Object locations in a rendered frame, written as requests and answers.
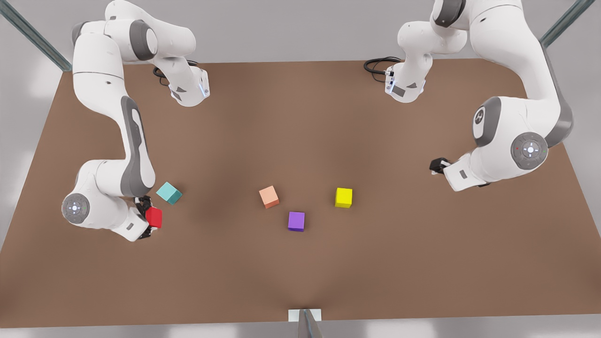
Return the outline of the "orange wooden cube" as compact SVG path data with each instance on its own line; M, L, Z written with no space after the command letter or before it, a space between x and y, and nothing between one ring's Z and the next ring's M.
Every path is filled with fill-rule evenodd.
M273 186L269 186L259 191L262 203L266 209L279 205L279 197Z

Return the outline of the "silver frame post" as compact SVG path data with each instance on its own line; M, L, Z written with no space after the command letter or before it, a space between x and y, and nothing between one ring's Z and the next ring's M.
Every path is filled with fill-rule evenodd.
M324 338L318 327L321 320L321 309L288 310L288 321L298 322L298 338Z
M61 71L72 71L72 64L43 37L7 0L0 0L0 14L23 34Z
M543 49L548 48L571 26L596 0L575 0L549 30L539 39Z

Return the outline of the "teal wooden cube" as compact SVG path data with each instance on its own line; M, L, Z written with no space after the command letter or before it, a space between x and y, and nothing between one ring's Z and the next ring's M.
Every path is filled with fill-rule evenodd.
M165 182L163 186L161 186L156 194L159 195L164 201L169 203L170 205L174 205L181 197L182 193L169 182Z

